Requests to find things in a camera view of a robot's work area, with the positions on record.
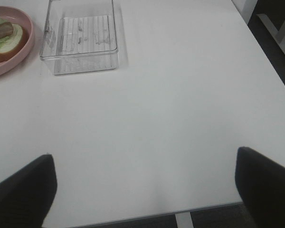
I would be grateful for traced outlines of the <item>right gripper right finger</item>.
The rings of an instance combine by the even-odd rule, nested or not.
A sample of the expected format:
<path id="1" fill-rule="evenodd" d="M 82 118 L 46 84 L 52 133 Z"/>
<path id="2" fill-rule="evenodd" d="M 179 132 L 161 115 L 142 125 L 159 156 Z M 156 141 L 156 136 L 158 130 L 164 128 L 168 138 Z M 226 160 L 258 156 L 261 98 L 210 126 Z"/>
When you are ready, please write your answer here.
<path id="1" fill-rule="evenodd" d="M 285 167 L 249 147 L 240 147 L 235 184 L 259 228 L 285 228 Z"/>

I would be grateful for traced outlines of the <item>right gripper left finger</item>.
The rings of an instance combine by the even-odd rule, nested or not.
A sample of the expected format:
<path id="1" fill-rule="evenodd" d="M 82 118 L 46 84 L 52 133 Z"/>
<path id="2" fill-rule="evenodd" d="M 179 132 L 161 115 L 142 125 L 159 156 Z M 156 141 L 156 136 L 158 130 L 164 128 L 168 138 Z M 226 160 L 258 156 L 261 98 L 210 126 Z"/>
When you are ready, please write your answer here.
<path id="1" fill-rule="evenodd" d="M 0 183 L 0 228 L 40 228 L 57 192 L 54 159 L 44 154 Z"/>

